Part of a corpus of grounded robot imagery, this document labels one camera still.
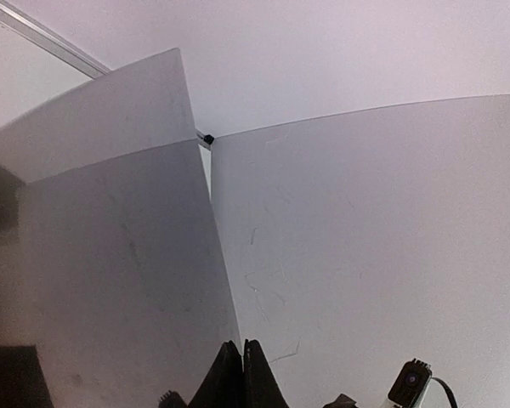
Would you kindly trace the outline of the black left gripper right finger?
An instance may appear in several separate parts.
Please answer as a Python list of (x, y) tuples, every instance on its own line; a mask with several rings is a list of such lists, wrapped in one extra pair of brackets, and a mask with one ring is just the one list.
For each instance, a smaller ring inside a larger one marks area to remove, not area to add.
[(288, 408), (258, 340), (246, 340), (243, 354), (246, 407)]

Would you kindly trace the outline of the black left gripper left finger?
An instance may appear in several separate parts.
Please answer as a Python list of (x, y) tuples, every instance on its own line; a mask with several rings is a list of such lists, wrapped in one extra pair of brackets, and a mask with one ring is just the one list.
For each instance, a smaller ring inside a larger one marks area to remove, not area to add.
[(221, 345), (201, 386), (188, 407), (242, 407), (242, 358), (233, 341)]

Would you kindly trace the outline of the metal scraper red handle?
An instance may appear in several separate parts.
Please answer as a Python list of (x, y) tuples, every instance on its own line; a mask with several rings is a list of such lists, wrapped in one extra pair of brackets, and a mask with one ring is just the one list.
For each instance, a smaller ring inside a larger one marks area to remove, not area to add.
[(179, 50), (0, 128), (0, 215), (0, 407), (188, 407), (239, 329)]

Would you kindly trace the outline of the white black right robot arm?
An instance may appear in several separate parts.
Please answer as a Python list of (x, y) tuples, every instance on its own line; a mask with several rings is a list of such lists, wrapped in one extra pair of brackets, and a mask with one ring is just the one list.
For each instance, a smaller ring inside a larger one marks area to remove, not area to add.
[(445, 392), (450, 407), (457, 408), (456, 397), (451, 387), (441, 378), (434, 377), (431, 365), (418, 359), (407, 361), (381, 408), (421, 407), (431, 382), (438, 383)]

